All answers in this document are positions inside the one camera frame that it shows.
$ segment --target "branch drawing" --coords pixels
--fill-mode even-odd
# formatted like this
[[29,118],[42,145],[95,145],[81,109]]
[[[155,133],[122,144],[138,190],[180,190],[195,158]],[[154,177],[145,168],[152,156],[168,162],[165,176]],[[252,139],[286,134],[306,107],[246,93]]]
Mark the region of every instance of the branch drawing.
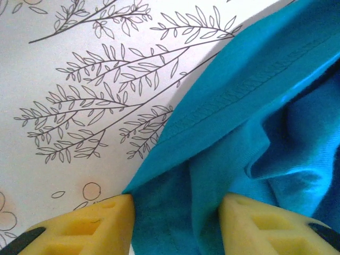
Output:
[[0,191],[0,250],[17,237],[11,230],[18,224],[18,219],[14,213],[5,211],[5,206],[6,197]]
[[130,88],[133,92],[137,90],[139,96],[142,96],[144,84],[149,87],[153,86],[154,90],[158,88],[160,69],[172,65],[170,73],[170,78],[172,78],[177,71],[180,57],[189,49],[189,47],[183,47],[168,50],[163,45],[157,44],[156,46],[161,51],[160,53],[156,53],[154,48],[150,49],[150,54],[143,54],[138,49],[128,48],[133,55],[133,57],[128,57],[123,44],[121,44],[120,56],[113,46],[102,44],[104,54],[99,55],[87,51],[88,56],[80,56],[73,52],[75,61],[67,62],[68,67],[56,70],[66,73],[66,81],[71,78],[78,83],[86,81],[94,86],[105,84],[105,81],[108,82],[109,79],[116,83],[119,78],[123,78],[123,81],[119,82],[118,93]]
[[158,141],[159,135],[169,119],[171,113],[173,112],[173,107],[165,107],[162,105],[153,106],[148,114],[139,114],[138,121],[128,121],[124,122],[133,128],[121,128],[122,133],[121,143],[123,143],[127,138],[131,136],[133,142],[130,144],[136,147],[135,150],[127,152],[128,158],[132,159],[136,154],[138,154],[143,159],[143,154],[145,152],[150,152],[151,147],[155,145]]
[[[72,2],[74,7],[68,11],[67,17],[83,8],[83,1]],[[110,10],[115,10],[114,3],[115,1],[103,1],[104,7],[96,10],[98,14],[103,13],[99,14],[100,19],[110,16]],[[140,3],[141,1],[138,4],[134,2],[133,5],[124,7],[125,11],[128,13],[142,6],[145,6],[143,10],[148,11],[148,5]],[[174,36],[178,35],[180,29],[186,31],[182,33],[188,37],[185,43],[175,49],[156,44],[146,53],[145,49],[128,48],[124,44],[119,47],[102,44],[101,53],[89,50],[86,54],[73,52],[74,60],[66,62],[67,67],[56,70],[65,74],[66,81],[75,84],[69,85],[68,88],[57,84],[56,90],[49,92],[45,103],[34,101],[32,108],[21,108],[21,116],[14,118],[21,121],[23,127],[32,127],[28,137],[34,139],[38,150],[36,154],[43,156],[46,164],[55,158],[62,163],[70,163],[72,158],[100,158],[103,148],[108,147],[103,141],[109,134],[109,129],[121,125],[118,127],[121,131],[121,143],[128,142],[132,148],[127,152],[127,158],[132,159],[137,155],[143,159],[157,142],[173,107],[154,105],[143,109],[168,89],[180,86],[183,79],[218,53],[210,54],[195,68],[185,72],[179,71],[181,58],[193,47],[234,38],[242,27],[240,25],[230,32],[236,15],[225,25],[221,25],[219,10],[215,6],[213,9],[214,15],[209,18],[198,6],[196,15],[186,14],[184,17],[175,12],[178,20],[162,13],[163,18],[172,25],[167,27],[159,23],[160,28],[151,28],[162,30],[161,40],[169,31],[173,31]],[[92,22],[97,18],[95,15],[92,14],[80,22]],[[58,28],[55,35],[65,30]],[[150,90],[154,93],[146,99],[141,97],[144,92],[149,93]],[[139,95],[141,101],[136,102],[131,94]]]
[[[39,151],[36,154],[44,156],[45,163],[55,158],[58,158],[62,163],[70,163],[72,157],[90,158],[91,156],[95,156],[100,158],[100,152],[98,150],[101,147],[108,146],[103,143],[103,137],[109,128],[130,116],[169,88],[173,86],[178,87],[182,79],[215,56],[216,54],[207,58],[188,73],[185,72],[176,81],[142,103],[129,104],[128,93],[126,91],[122,97],[120,97],[119,94],[114,96],[110,86],[106,83],[104,86],[105,93],[101,91],[99,94],[86,86],[82,86],[80,92],[79,89],[70,85],[69,91],[66,92],[61,86],[57,85],[58,92],[50,92],[49,97],[46,97],[47,103],[50,104],[49,106],[34,101],[35,108],[22,108],[21,117],[15,117],[14,119],[22,121],[22,126],[26,126],[29,123],[33,125],[34,130],[28,132],[28,137],[34,139]],[[139,116],[141,117],[139,123],[145,121],[143,127],[137,127],[132,130],[124,129],[125,132],[132,131],[134,135],[135,132],[146,135],[146,137],[143,137],[143,140],[141,140],[141,136],[136,137],[128,133],[124,136],[125,139],[131,138],[133,141],[143,141],[142,144],[131,143],[132,146],[138,148],[134,154],[129,152],[129,159],[133,158],[137,153],[142,157],[141,154],[150,149],[150,145],[157,141],[158,134],[172,110],[172,107],[155,106],[151,109],[152,114]],[[114,119],[104,117],[114,113],[121,114],[118,114],[118,117]],[[84,116],[88,121],[86,123],[81,122],[78,120],[78,116]],[[94,125],[102,119],[112,121],[109,124],[104,124],[104,127],[103,125],[99,127],[98,125]],[[137,122],[125,123],[127,126],[136,124]]]
[[162,23],[158,23],[159,27],[150,28],[151,30],[163,31],[161,40],[165,39],[171,33],[174,37],[177,37],[179,32],[183,30],[182,35],[189,36],[185,44],[193,42],[195,39],[230,39],[235,37],[235,34],[242,28],[242,25],[230,29],[233,27],[236,15],[233,16],[225,25],[221,25],[220,12],[216,6],[213,7],[214,14],[209,17],[205,15],[202,9],[196,6],[196,14],[185,14],[182,15],[179,12],[175,12],[176,19],[173,19],[165,13],[161,13],[163,18],[170,23],[172,26],[167,27]]
[[134,0],[132,4],[123,7],[116,6],[116,2],[117,0],[103,0],[102,7],[96,7],[95,11],[90,13],[84,8],[85,0],[71,0],[69,7],[62,5],[61,10],[56,12],[57,20],[54,23],[54,32],[29,43],[36,43],[57,36],[86,23],[92,23],[97,38],[106,35],[115,39],[110,24],[120,24],[122,31],[130,36],[131,28],[138,31],[137,24],[152,20],[152,16],[149,14],[151,9],[148,4],[142,4],[142,0]]

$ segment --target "blue fabric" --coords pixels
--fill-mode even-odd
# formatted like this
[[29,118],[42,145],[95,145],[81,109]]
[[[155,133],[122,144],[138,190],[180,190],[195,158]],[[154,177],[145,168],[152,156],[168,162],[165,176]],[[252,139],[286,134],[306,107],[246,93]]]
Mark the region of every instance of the blue fabric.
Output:
[[339,24],[338,0],[300,0],[218,54],[124,191],[136,255],[224,254],[217,207],[230,191],[340,231],[340,74],[322,79]]

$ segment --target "seam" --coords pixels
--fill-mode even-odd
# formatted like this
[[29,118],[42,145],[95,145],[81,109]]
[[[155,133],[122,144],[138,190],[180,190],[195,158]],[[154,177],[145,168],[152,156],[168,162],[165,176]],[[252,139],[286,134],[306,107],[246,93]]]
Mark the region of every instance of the seam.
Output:
[[282,73],[287,68],[289,68],[293,63],[295,63],[298,59],[303,57],[306,53],[321,45],[332,36],[338,34],[338,31],[332,33],[328,37],[318,38],[313,41],[310,41],[300,48],[290,52],[283,59],[274,62],[273,64],[268,65],[264,68],[264,70],[258,72],[255,75],[251,75],[243,82],[239,83],[238,86],[233,86],[229,88],[227,91],[224,91],[221,94],[218,94],[214,98],[211,98],[209,101],[200,105],[194,111],[187,113],[180,120],[177,120],[170,126],[167,130],[167,136],[161,135],[160,140],[157,144],[161,144],[164,141],[170,139],[171,137],[187,130],[190,127],[195,126],[200,123],[204,119],[212,116],[214,113],[221,111],[222,109],[237,103],[241,99],[245,98],[248,94],[259,89],[270,79],[275,77],[276,75]]

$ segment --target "leaf drawing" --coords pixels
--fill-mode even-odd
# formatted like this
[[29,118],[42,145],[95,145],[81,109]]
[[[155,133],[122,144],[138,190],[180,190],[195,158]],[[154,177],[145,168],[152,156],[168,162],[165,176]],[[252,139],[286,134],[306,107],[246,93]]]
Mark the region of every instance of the leaf drawing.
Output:
[[83,203],[81,203],[80,205],[78,205],[77,207],[75,207],[73,210],[77,210],[77,209],[81,209],[84,208],[85,206],[87,206],[87,204],[89,203],[89,201],[85,201]]
[[9,0],[0,0],[0,16],[5,12],[8,3]]
[[[71,0],[71,5],[66,7],[61,5],[61,10],[56,12],[57,20],[54,22],[54,32],[48,36],[30,41],[35,43],[41,40],[57,36],[66,30],[73,29],[79,25],[91,23],[95,36],[99,39],[107,36],[115,39],[113,26],[121,25],[122,31],[130,36],[131,29],[138,31],[138,24],[152,20],[149,14],[151,9],[148,4],[132,4],[124,7],[116,5],[117,0],[103,2],[101,8],[95,8],[94,12],[90,12],[85,8],[85,0]],[[47,14],[46,11],[31,6],[32,11]]]
[[51,195],[51,198],[61,198],[63,195],[65,195],[65,191],[57,191],[57,192],[54,192],[52,195]]
[[[151,19],[150,8],[148,4],[141,4],[142,1],[118,6],[116,1],[105,0],[103,6],[92,14],[84,9],[84,0],[71,2],[68,8],[62,6],[64,19],[59,17],[60,23],[55,24],[56,31],[51,36],[80,22],[92,22],[97,37],[100,37],[105,33],[108,20],[126,26],[123,32],[132,35],[131,31],[135,29],[132,23],[139,24]],[[193,47],[231,39],[241,30],[242,25],[234,27],[236,16],[226,17],[222,21],[215,6],[210,14],[198,6],[194,11],[192,14],[175,12],[174,16],[163,13],[164,24],[158,23],[159,27],[151,28],[161,31],[162,38],[169,35],[184,38],[185,42],[180,47],[170,48],[156,43],[150,50],[141,50],[124,44],[118,47],[102,44],[98,52],[72,52],[73,60],[66,62],[64,67],[56,68],[71,84],[57,84],[46,95],[46,101],[34,101],[32,106],[21,108],[21,115],[14,118],[29,130],[27,135],[37,147],[36,154],[42,156],[46,164],[55,159],[61,163],[76,159],[99,159],[102,151],[109,146],[104,143],[105,137],[114,132],[112,127],[118,126],[120,142],[131,147],[127,158],[145,158],[157,143],[173,112],[172,106],[155,105],[150,108],[150,102],[170,88],[178,88],[183,79],[218,53],[210,53],[189,70],[183,70],[181,59]],[[62,28],[65,22],[77,16],[76,13],[83,17],[69,28]],[[136,100],[131,95],[139,95],[140,98]]]
[[13,9],[12,14],[18,12],[21,7],[22,7],[22,3],[17,4]]
[[238,29],[235,28],[232,32],[229,32],[229,29],[233,27],[236,15],[227,21],[224,29],[222,29],[220,26],[221,17],[219,10],[216,6],[213,6],[213,9],[213,15],[205,15],[202,9],[196,6],[195,14],[186,13],[185,15],[182,15],[179,12],[175,12],[176,18],[172,18],[169,15],[162,13],[164,19],[171,25],[167,27],[162,23],[158,23],[159,27],[152,27],[150,29],[161,31],[161,40],[165,39],[168,35],[177,37],[178,32],[182,30],[182,35],[189,36],[186,39],[185,44],[192,43],[197,40],[197,38],[231,39],[235,37],[241,27]]

